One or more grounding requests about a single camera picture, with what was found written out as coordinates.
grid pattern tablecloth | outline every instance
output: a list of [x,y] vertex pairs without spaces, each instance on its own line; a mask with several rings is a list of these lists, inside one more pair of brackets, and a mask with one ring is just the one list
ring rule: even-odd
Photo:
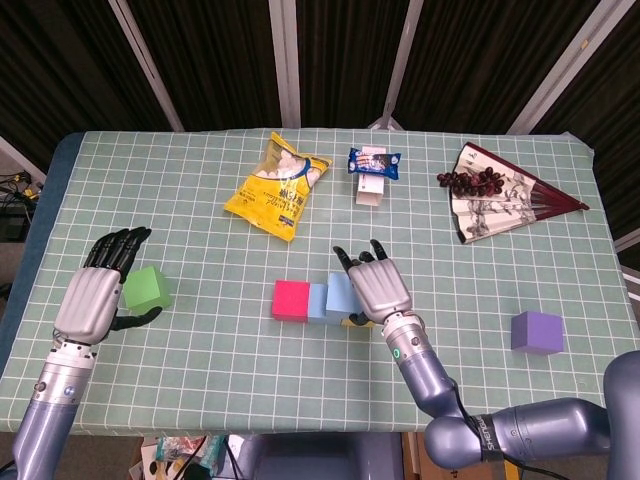
[[[571,136],[495,137],[359,130],[283,130],[301,152],[334,158],[287,244],[224,212],[259,161],[268,130],[85,135],[0,381],[0,419],[15,430],[51,345],[65,287],[92,243],[124,227],[153,234],[135,268],[156,265],[174,304],[149,327],[112,333],[75,429],[126,434],[198,431],[417,430],[415,407],[379,327],[279,323],[278,278],[326,282],[351,252],[379,239],[472,413],[561,396],[602,404],[602,375],[638,347],[638,330],[592,173]],[[456,237],[435,181],[466,141],[591,206],[471,245]],[[400,180],[377,208],[354,204],[351,146],[400,152]],[[562,315],[565,353],[510,350],[511,317]]]

yellow snack bag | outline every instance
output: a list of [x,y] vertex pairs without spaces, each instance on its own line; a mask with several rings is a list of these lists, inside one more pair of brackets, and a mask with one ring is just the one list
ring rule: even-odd
[[262,162],[224,209],[290,242],[311,187],[331,163],[327,158],[299,154],[273,132]]

robotic arm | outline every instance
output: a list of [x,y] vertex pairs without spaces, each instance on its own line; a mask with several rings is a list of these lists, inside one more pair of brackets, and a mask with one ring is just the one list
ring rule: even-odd
[[577,398],[560,398],[471,417],[438,360],[422,319],[395,264],[377,240],[351,259],[334,252],[354,286],[364,314],[383,325],[391,350],[418,408],[433,417],[425,430],[426,450],[443,468],[463,468],[493,458],[516,464],[537,459],[606,453],[609,480],[640,479],[640,352],[615,359],[607,368],[604,392],[609,412]]
[[0,479],[52,480],[93,371],[100,343],[110,330],[146,325],[162,308],[140,317],[118,317],[122,284],[151,230],[111,233],[96,242],[67,289],[47,356],[13,445],[15,467]]
[[[122,284],[151,230],[137,228],[98,240],[71,280],[55,321],[54,348],[16,437],[15,467],[0,479],[51,480],[95,362],[92,345],[110,330],[150,323],[162,309],[140,317],[118,317]],[[383,325],[383,336],[418,407],[433,417],[426,449],[444,468],[463,468],[507,458],[516,463],[611,450],[609,480],[640,480],[640,352],[616,358],[604,378],[607,410],[584,400],[562,398],[470,416],[438,360],[411,295],[392,260],[376,240],[377,259],[362,252],[352,260],[334,251],[347,271],[364,314]]]

grapes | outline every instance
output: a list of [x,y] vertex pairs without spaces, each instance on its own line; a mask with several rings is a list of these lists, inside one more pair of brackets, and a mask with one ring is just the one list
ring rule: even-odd
[[492,167],[477,173],[470,172],[446,172],[436,176],[438,183],[443,188],[450,188],[456,197],[492,197],[502,193],[503,175],[494,172]]

metal frame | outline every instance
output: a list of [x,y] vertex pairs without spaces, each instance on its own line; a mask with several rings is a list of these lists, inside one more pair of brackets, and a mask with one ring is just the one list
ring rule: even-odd
[[620,237],[613,242],[613,246],[616,249],[616,253],[619,253],[629,247],[633,247],[637,243],[640,243],[640,228],[636,228],[633,232]]
[[404,26],[402,27],[402,37],[398,44],[396,60],[393,64],[393,72],[391,73],[391,80],[389,81],[389,88],[387,89],[387,98],[384,101],[384,110],[382,111],[382,116],[369,125],[369,128],[371,129],[404,130],[392,115],[396,108],[396,102],[398,100],[398,94],[400,93],[400,87],[402,86],[404,72],[407,69],[407,61],[409,60],[409,54],[411,53],[413,37],[416,34],[416,27],[420,20],[420,13],[422,12],[423,4],[424,0],[409,1],[407,15],[405,16]]
[[27,172],[29,172],[31,178],[33,179],[33,183],[44,183],[47,179],[47,176],[42,170],[31,163],[27,157],[16,150],[16,148],[9,142],[7,142],[3,137],[0,137],[0,156],[7,157],[13,160]]
[[616,27],[635,0],[603,0],[549,71],[508,134],[530,133]]
[[133,17],[127,0],[109,0],[109,6],[118,19],[120,28],[122,28],[123,33],[127,37],[131,50],[133,50],[133,53],[138,59],[140,68],[142,68],[145,77],[147,77],[147,81],[158,99],[158,103],[166,115],[171,128],[174,132],[184,132],[184,127],[182,126],[178,112],[173,106],[169,92],[160,77],[160,73],[151,57],[151,53],[142,37],[142,33]]
[[300,128],[300,74],[295,0],[269,0],[280,116],[284,128]]

